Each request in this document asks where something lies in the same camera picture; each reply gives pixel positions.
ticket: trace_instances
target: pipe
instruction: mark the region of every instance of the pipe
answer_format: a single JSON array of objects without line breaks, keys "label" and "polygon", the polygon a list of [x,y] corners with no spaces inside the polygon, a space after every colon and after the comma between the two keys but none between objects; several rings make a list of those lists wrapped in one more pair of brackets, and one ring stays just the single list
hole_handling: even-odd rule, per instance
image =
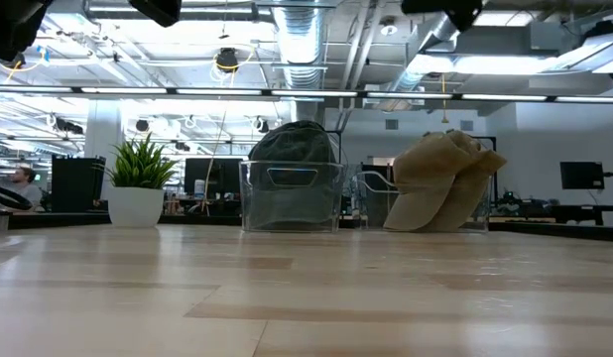
[{"label": "pipe", "polygon": [[359,54],[359,59],[357,60],[357,67],[355,68],[355,73],[353,73],[353,79],[350,82],[350,89],[357,88],[357,84],[359,83],[359,78],[362,75],[362,70],[364,70],[364,64],[366,63],[366,59],[368,58],[368,53],[370,52],[370,47],[373,44],[373,38],[375,37],[375,33],[377,32],[377,28],[379,27],[379,20],[382,18],[382,9],[386,7],[386,0],[378,0],[375,5],[375,10],[373,11],[372,23],[370,24],[370,30],[368,31],[368,35],[366,35],[366,40],[364,41],[364,45],[362,46],[362,52]]},{"label": "pipe", "polygon": [[[321,60],[321,9],[278,7],[272,10],[278,25],[278,47],[284,63],[318,64]],[[322,71],[317,68],[285,68],[285,81],[290,89],[320,89]],[[294,101],[291,104],[292,121],[323,121],[318,103]]]},{"label": "pipe", "polygon": [[[420,51],[429,49],[442,42],[452,41],[456,39],[459,34],[460,32],[452,24],[446,14],[439,15],[438,18],[434,21],[434,23],[428,28],[428,30],[420,36],[418,32],[414,32],[413,36],[417,35],[419,40],[416,42],[411,42],[411,44],[413,44],[413,47],[415,48],[412,58],[406,66],[406,69],[399,75],[399,77],[395,81],[390,84],[390,86],[388,87],[388,91],[413,91],[427,74],[426,72],[418,71],[415,68],[416,54]],[[385,111],[393,111],[408,110],[412,108],[412,106],[413,105],[407,100],[387,99],[382,100],[379,104],[377,104],[376,108]]]},{"label": "pipe", "polygon": [[353,65],[355,64],[355,57],[357,56],[357,49],[359,48],[359,41],[362,38],[362,34],[364,33],[364,25],[366,24],[366,18],[368,17],[368,6],[361,6],[359,9],[359,15],[357,15],[357,27],[358,29],[355,31],[355,35],[353,35],[353,39],[350,44],[350,50],[348,52],[348,59],[346,60],[346,67],[344,68],[344,75],[342,75],[342,81],[340,82],[339,89],[346,89],[346,85],[348,84],[348,79],[350,78],[350,71],[353,69]]},{"label": "pipe", "polygon": [[[89,20],[146,20],[146,16],[131,6],[89,6],[85,9]],[[183,6],[179,21],[242,21],[274,24],[274,17],[266,9],[251,7],[225,6],[202,7]]]}]

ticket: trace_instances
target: plastic container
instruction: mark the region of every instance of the plastic container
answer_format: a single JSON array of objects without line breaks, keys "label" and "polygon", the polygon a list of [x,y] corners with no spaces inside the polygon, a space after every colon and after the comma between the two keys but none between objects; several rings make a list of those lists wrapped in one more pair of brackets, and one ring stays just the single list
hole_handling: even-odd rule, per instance
[{"label": "plastic container", "polygon": [[336,232],[343,183],[343,165],[242,162],[243,230]]},{"label": "plastic container", "polygon": [[[491,182],[491,179],[488,181],[476,209],[467,221],[456,230],[457,232],[488,232],[491,210],[489,182]],[[352,178],[351,186],[355,227],[384,229],[386,218],[399,196],[397,187],[377,172],[358,173]]]}]

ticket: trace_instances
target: desk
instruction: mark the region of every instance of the desk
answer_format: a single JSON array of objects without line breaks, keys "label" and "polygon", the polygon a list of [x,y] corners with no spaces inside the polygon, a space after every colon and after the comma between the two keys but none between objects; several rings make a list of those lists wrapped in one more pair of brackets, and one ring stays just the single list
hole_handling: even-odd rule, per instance
[{"label": "desk", "polygon": [[613,244],[182,225],[15,231],[0,236],[0,356],[14,351],[613,356]]},{"label": "desk", "polygon": [[595,225],[603,226],[603,212],[613,212],[613,205],[558,205],[552,206],[552,216],[556,223],[568,221],[594,220]]}]

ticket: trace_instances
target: equipment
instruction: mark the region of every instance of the equipment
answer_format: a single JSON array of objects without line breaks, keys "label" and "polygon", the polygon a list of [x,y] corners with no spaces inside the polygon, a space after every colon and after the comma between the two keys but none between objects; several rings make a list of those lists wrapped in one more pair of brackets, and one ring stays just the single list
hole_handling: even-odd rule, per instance
[{"label": "equipment", "polygon": [[604,189],[602,163],[560,163],[562,189]]},{"label": "equipment", "polygon": [[65,159],[51,161],[53,212],[82,213],[93,209],[101,195],[106,159]]},{"label": "equipment", "polygon": [[[219,199],[225,197],[225,192],[240,193],[240,158],[234,159],[214,159],[209,174],[207,186],[207,198],[215,198],[220,194]],[[186,159],[185,160],[185,192],[194,194],[194,184],[197,179],[207,178],[207,169],[210,159]]]}]

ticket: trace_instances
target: exposed ceiling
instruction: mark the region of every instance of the exposed ceiling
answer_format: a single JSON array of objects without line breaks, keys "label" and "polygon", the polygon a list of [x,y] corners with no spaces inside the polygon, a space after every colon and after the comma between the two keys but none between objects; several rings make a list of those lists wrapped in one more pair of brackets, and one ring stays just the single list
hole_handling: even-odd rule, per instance
[{"label": "exposed ceiling", "polygon": [[[69,0],[56,0],[43,22],[33,46],[26,52],[26,71],[11,73],[0,64],[0,84],[14,85],[66,85],[66,86],[182,86],[182,87],[275,87],[285,85],[278,31],[268,22],[229,21],[223,16],[228,9],[222,1],[184,1],[184,6],[213,6],[214,12],[228,21],[181,21],[162,28],[150,20],[113,19],[100,16],[85,21],[76,16],[79,9]],[[359,24],[362,8],[368,0],[336,1],[339,5],[327,10],[324,21],[322,50],[325,54],[321,66],[325,67],[324,87],[338,89],[342,84],[345,66],[349,59],[354,33],[362,31],[362,44],[372,28],[372,15],[367,13],[365,24]],[[124,5],[121,0],[98,0],[91,6]],[[358,86],[384,85],[393,81],[410,61],[407,43],[418,25],[431,21],[435,15],[407,17],[401,13],[399,2],[384,1],[380,9],[383,19],[392,16],[397,32],[384,35],[382,26],[375,27],[372,44]],[[507,26],[524,28],[532,23],[548,23],[569,46],[577,43],[576,31],[581,26],[593,24],[600,16],[589,21],[577,21],[592,14],[613,14],[613,1],[520,1],[492,0],[477,20],[477,26]],[[249,2],[238,5],[249,6]],[[560,21],[569,21],[564,27]],[[242,64],[232,78],[220,74],[214,67],[214,56],[222,48],[233,48]],[[48,60],[41,59],[44,49]],[[491,75],[477,73],[446,73],[426,75],[420,86],[425,91],[492,92],[492,93],[579,93],[598,94],[609,88],[611,81],[606,74],[580,72],[573,74]],[[433,110],[441,102],[427,102],[415,109]],[[496,107],[484,103],[463,103],[452,109],[477,109],[489,112]],[[193,125],[175,125],[175,135],[185,139],[211,139],[219,132],[219,123],[225,116],[225,134],[233,139],[258,140],[262,134],[255,130],[255,120],[268,120],[273,128],[277,123],[290,120],[291,105],[288,102],[227,102],[184,100],[125,100],[124,116],[128,119],[128,134],[137,135],[135,122],[139,119],[185,123],[192,116]],[[0,135],[25,137],[63,137],[49,125],[49,115],[73,122],[87,130],[88,104],[83,98],[48,98],[35,96],[0,95]],[[69,135],[70,141],[31,143],[43,153],[52,151],[76,154],[82,149],[83,136]],[[8,148],[16,155],[22,150],[13,144],[0,142],[0,148]],[[26,146],[20,146],[30,153]],[[211,149],[194,147],[196,154],[206,154]]]}]

